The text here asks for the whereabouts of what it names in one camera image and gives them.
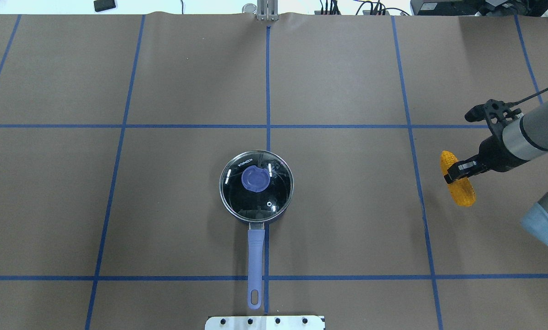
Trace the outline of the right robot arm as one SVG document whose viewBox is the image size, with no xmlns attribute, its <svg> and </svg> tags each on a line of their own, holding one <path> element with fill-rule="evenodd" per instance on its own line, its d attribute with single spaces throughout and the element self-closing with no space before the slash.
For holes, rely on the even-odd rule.
<svg viewBox="0 0 548 330">
<path fill-rule="evenodd" d="M 485 121 L 490 135 L 467 159 L 441 153 L 441 175 L 458 205 L 469 207 L 477 200 L 471 177 L 506 173 L 548 156 L 548 100 L 523 113 L 514 103 L 490 99 L 471 108 L 465 120 Z M 548 247 L 548 191 L 526 211 L 521 227 Z"/>
</svg>

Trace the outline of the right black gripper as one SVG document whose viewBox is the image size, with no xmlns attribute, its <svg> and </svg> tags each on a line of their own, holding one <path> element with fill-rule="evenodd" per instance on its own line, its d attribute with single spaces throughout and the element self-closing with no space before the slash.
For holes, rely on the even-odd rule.
<svg viewBox="0 0 548 330">
<path fill-rule="evenodd" d="M 487 171 L 507 172 L 514 168 L 515 157 L 504 146 L 501 138 L 490 136 L 479 145 L 477 156 L 450 165 L 444 174 L 444 180 L 447 184 L 452 184 Z"/>
</svg>

